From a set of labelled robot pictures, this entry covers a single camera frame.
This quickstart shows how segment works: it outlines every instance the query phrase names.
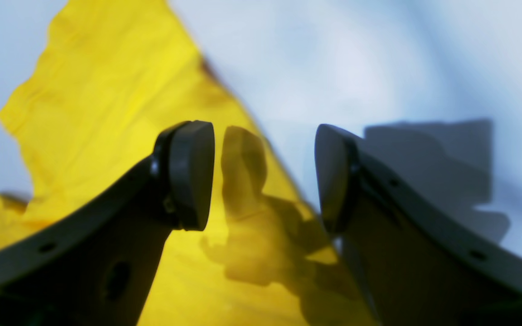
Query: yellow fabric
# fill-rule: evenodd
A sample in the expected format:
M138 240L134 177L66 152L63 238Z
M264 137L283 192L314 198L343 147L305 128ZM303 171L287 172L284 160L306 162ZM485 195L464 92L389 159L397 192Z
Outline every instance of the yellow fabric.
M68 215L183 120L215 126L209 224L173 232L139 325L373 325L311 210L162 0L70 0L0 120L35 195L13 236Z

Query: mounting hole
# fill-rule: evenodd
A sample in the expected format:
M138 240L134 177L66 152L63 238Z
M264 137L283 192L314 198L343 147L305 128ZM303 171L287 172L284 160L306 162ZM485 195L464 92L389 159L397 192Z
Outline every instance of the mounting hole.
M471 251L469 251L469 254L472 258L475 258L476 260L480 260L481 262L484 262L485 260L487 260L486 254L483 254L480 251L471 250Z
M115 301L124 293L126 285L130 280L130 264L126 262L118 262L108 272L106 283L104 285L104 297L107 300Z
M46 252L50 252L56 248L56 243L47 243L45 245L40 246L39 252L45 254Z

